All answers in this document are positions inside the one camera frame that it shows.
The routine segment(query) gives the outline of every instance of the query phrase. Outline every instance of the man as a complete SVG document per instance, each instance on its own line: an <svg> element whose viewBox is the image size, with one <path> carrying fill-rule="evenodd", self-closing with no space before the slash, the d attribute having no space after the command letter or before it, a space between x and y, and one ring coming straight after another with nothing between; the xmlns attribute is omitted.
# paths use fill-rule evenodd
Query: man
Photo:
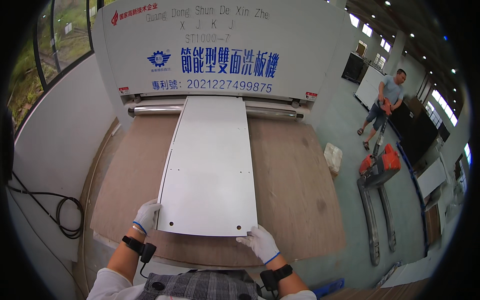
<svg viewBox="0 0 480 300"><path fill-rule="evenodd" d="M362 135L365 127L376 118L375 123L373 123L373 128L370 130L370 134L367 136L367 139L363 142L363 146L368 151L370 147L368 141L375 135L380 126L385 122L386 114L380 108L380 105L383 104L384 99L388 98L390 100L390 110L394 111L397 107L402 104L403 99L403 87L402 83L407 78L407 74L404 70L398 69L396 71L395 77L391 75L385 75L380 85L378 85L378 97L375 103L372 105L370 112L367 116L365 122L363 122L362 128L357 130L358 135Z"/></svg>
<svg viewBox="0 0 480 300"><path fill-rule="evenodd" d="M157 203L157 199L143 204L126 237L143 244L159 209L161 204ZM280 254L272 235L260 225L251 230L252 235L238 237L237 242L250 247L267 269L284 269L287 261ZM87 300L263 300L259 294L262 293L260 286L251 277L239 279L230 276L232 273L229 271L191 270L177 276L150 273L145 284L134 286L138 258L139 254L121 241L107 267L98 271ZM278 281L276 298L317 299L295 272L287 271Z"/></svg>

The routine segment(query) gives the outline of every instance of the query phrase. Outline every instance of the wrist-mounted device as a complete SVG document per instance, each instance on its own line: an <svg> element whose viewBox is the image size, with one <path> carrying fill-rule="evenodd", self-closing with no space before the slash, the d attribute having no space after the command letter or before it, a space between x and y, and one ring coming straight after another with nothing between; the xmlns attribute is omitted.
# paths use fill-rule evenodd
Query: wrist-mounted device
<svg viewBox="0 0 480 300"><path fill-rule="evenodd" d="M125 244L127 244L127 247L132 249L133 251L137 252L138 255L141 256L141 259L140 261L142 263L144 263L144 266L142 267L142 269L140 270L140 275L142 275L143 277L145 277L143 274L142 274L142 271L145 267L145 265L147 264L147 262L150 261L150 259L152 258L153 256L153 253L155 253L155 250L156 250L156 246L154 244L151 244L151 243L146 243L146 244L143 244L141 243L140 241L137 241L136 239L134 238L129 238L127 237L126 235L123 236L123 239L121 239Z"/></svg>
<svg viewBox="0 0 480 300"><path fill-rule="evenodd" d="M292 275L293 269L291 265L286 264L278 270L266 270L260 273L260 278L262 279L265 289L267 291L273 291L278 289L278 282L290 275Z"/></svg>

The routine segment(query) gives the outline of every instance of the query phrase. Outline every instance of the white work glove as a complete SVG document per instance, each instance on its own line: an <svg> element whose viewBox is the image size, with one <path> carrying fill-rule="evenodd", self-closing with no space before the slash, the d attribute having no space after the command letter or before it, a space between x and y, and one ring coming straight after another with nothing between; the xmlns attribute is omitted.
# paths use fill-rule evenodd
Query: white work glove
<svg viewBox="0 0 480 300"><path fill-rule="evenodd" d="M237 237L237 242L249 246L264 264L280 254L272 235L261 225L252 227L252 235Z"/></svg>
<svg viewBox="0 0 480 300"><path fill-rule="evenodd" d="M148 201L147 203L140 206L138 210L137 216L133 223L140 227L145 234L147 234L150 229L152 229L153 225L155 224L156 214L158 210L161 208L162 204L157 203L157 199L153 199Z"/></svg>

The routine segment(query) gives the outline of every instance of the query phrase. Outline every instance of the column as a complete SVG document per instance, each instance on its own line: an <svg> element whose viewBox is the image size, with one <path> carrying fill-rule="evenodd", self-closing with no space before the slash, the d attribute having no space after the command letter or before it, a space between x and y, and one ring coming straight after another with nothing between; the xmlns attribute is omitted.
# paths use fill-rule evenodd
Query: column
<svg viewBox="0 0 480 300"><path fill-rule="evenodd" d="M390 52L390 56L388 57L388 60L384 66L385 73L395 76L395 73L397 71L396 66L400 61L400 56L402 55L406 39L407 36L405 35L405 33L403 31L397 30L395 42L392 46L392 51Z"/></svg>

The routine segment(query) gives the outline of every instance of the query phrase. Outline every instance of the pallet jack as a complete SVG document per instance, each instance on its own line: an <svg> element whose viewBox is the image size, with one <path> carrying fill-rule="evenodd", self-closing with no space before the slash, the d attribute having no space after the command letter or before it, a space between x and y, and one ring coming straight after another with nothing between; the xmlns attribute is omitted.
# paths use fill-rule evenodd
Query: pallet jack
<svg viewBox="0 0 480 300"><path fill-rule="evenodd" d="M370 259L374 266L377 266L380 262L380 247L378 242L377 222L375 220L375 213L373 212L369 190L374 188L378 190L387 223L388 244L390 245L390 250L395 252L395 228L384 183L400 171L401 167L398 152L393 150L391 144L387 144L384 151L378 155L378 149L383 143L387 121L392 113L390 110L390 101L385 98L384 104L381 105L380 108L385 111L387 117L380 130L375 147L373 148L373 153L367 155L360 165L360 178L357 180L357 186L360 191L363 209L365 210L365 217L367 219Z"/></svg>

